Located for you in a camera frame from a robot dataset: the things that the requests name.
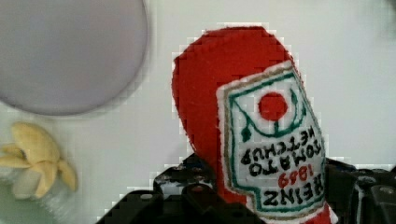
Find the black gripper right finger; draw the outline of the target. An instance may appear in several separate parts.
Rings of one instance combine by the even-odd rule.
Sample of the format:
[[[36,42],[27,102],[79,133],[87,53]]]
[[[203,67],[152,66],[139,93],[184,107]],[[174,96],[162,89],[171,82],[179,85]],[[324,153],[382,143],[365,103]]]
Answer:
[[[326,201],[336,224],[396,224],[394,171],[326,160]]]

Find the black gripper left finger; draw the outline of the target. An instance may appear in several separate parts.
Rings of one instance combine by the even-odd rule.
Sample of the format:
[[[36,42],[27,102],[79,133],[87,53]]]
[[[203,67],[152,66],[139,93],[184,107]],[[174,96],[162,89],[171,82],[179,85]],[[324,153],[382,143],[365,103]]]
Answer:
[[[191,154],[180,165],[172,166],[157,175],[153,181],[153,188],[164,198],[180,195],[188,185],[204,184],[217,190],[217,179],[213,169],[206,161],[195,154]]]

